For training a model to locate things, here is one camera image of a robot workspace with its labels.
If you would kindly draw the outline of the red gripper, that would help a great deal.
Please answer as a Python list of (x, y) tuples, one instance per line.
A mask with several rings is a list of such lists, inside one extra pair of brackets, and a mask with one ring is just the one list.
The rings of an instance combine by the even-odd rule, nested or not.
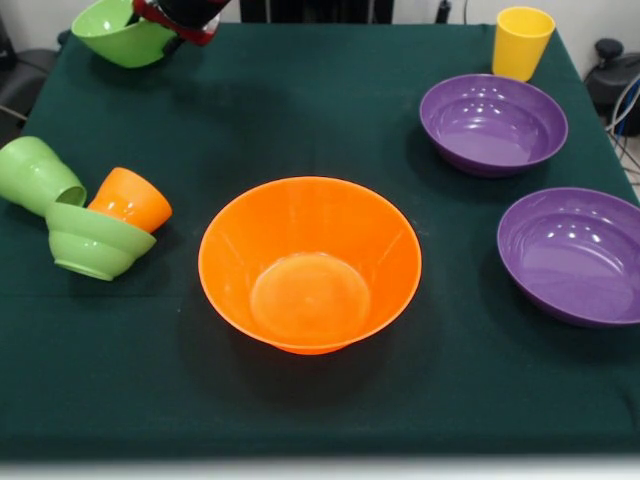
[(206, 45), (213, 39), (219, 23), (220, 2), (214, 0), (133, 0), (132, 8), (127, 26), (142, 18), (179, 36), (166, 42), (164, 54), (174, 54), (185, 40), (198, 46)]

